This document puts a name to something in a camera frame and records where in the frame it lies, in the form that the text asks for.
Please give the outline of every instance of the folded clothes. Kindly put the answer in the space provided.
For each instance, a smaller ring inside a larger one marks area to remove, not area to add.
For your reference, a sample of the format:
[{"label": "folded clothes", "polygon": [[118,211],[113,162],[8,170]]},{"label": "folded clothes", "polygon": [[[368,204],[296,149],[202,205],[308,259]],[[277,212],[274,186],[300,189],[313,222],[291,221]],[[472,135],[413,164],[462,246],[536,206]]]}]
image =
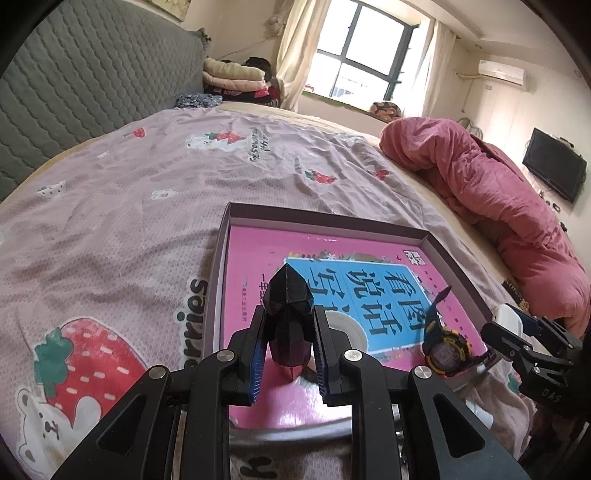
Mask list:
[{"label": "folded clothes", "polygon": [[260,57],[250,57],[246,62],[243,63],[246,67],[254,67],[256,69],[265,72],[265,81],[270,82],[273,77],[273,71],[269,60],[262,59]]},{"label": "folded clothes", "polygon": [[265,79],[265,72],[254,67],[245,67],[238,63],[224,63],[214,59],[205,59],[203,70],[213,77],[226,80],[254,80]]},{"label": "folded clothes", "polygon": [[256,92],[238,92],[206,85],[205,91],[213,95],[221,95],[224,102],[256,103],[257,105],[279,107],[279,90],[273,86],[265,87]]},{"label": "folded clothes", "polygon": [[229,80],[214,77],[208,72],[203,72],[203,81],[214,87],[224,88],[226,90],[238,90],[240,92],[256,92],[265,88],[264,80]]},{"label": "folded clothes", "polygon": [[221,95],[209,93],[182,93],[177,98],[177,108],[213,108],[222,104]]}]

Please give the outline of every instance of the pink blanket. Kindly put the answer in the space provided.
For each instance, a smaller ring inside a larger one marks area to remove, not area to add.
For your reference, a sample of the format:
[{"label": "pink blanket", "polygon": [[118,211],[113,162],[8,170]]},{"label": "pink blanket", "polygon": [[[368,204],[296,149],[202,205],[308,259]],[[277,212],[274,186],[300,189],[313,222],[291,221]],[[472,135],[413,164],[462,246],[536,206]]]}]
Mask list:
[{"label": "pink blanket", "polygon": [[446,119],[386,126],[382,151],[418,172],[449,207],[496,246],[530,312],[564,318],[577,336],[589,322],[591,286],[554,213],[502,151]]}]

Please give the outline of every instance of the headboard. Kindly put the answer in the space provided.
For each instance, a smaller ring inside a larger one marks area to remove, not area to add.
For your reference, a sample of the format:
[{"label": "headboard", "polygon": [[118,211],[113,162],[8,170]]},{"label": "headboard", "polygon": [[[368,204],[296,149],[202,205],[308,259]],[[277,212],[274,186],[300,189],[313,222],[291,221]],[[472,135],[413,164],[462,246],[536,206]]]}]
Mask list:
[{"label": "headboard", "polygon": [[58,153],[202,92],[208,43],[123,0],[64,0],[0,78],[0,201]]}]

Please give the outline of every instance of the television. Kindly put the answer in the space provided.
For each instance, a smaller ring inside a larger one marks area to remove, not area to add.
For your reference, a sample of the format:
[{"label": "television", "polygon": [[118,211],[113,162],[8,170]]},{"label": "television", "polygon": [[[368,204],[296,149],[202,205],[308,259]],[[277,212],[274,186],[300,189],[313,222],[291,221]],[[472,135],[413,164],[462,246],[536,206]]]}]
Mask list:
[{"label": "television", "polygon": [[583,157],[537,128],[531,135],[523,165],[570,203],[576,200],[587,174]]}]

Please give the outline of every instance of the curtain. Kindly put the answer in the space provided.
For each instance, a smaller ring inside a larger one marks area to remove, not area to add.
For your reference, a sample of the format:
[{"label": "curtain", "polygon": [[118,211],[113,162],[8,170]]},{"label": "curtain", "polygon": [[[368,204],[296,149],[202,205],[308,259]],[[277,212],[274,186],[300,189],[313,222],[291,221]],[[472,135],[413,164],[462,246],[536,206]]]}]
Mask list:
[{"label": "curtain", "polygon": [[330,0],[295,0],[277,56],[277,79],[285,110],[296,110],[324,26]]},{"label": "curtain", "polygon": [[404,116],[431,115],[455,42],[456,34],[440,21],[436,21],[433,36],[419,67],[410,97],[404,105]]}]

